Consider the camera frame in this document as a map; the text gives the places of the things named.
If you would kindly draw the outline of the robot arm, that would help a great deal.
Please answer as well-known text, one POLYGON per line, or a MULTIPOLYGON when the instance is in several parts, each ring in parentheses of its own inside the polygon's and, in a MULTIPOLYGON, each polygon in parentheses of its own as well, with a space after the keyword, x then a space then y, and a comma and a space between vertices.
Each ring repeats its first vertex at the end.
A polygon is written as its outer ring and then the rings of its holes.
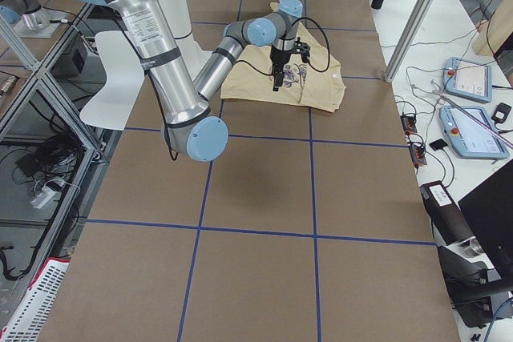
POLYGON ((163 137, 170 152, 210 162, 228 142, 225 122, 211 114, 209 101, 220 89, 248 45, 270 46, 273 89, 279 90, 284 66, 292 54, 309 60, 309 46, 297 38, 303 18, 300 0, 280 0, 277 10, 261 18, 232 22, 196 76, 191 76, 172 27, 189 29, 186 0, 79 0, 117 11, 127 28, 142 68, 148 73, 164 121, 163 137))

